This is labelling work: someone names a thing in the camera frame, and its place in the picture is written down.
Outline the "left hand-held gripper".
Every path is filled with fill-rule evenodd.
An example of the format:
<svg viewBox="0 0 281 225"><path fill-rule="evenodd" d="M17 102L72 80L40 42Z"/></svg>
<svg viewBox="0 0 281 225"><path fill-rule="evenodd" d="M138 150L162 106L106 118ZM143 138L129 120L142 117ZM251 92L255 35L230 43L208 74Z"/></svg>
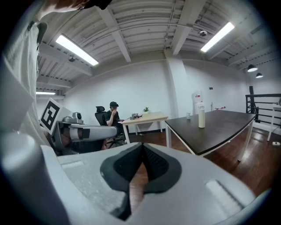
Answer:
<svg viewBox="0 0 281 225"><path fill-rule="evenodd" d="M83 125L79 112L71 112L51 98L43 110L40 125L58 156L79 154L79 142L104 140L118 133L116 127Z"/></svg>

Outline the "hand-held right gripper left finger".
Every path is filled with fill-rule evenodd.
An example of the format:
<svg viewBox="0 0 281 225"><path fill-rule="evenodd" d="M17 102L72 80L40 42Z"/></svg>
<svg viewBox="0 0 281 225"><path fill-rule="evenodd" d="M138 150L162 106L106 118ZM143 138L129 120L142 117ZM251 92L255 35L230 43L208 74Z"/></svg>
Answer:
<svg viewBox="0 0 281 225"><path fill-rule="evenodd" d="M138 225L131 216L129 187L141 147L133 143L56 156L42 146L42 220L49 225Z"/></svg>

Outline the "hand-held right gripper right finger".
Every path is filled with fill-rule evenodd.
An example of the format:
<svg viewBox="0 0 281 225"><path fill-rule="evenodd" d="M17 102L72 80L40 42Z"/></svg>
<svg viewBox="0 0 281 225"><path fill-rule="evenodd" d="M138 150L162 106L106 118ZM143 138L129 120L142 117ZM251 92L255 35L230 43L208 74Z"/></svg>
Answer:
<svg viewBox="0 0 281 225"><path fill-rule="evenodd" d="M181 166L179 180L163 193L144 195L134 225L241 224L256 196L240 180L203 157L148 144Z"/></svg>

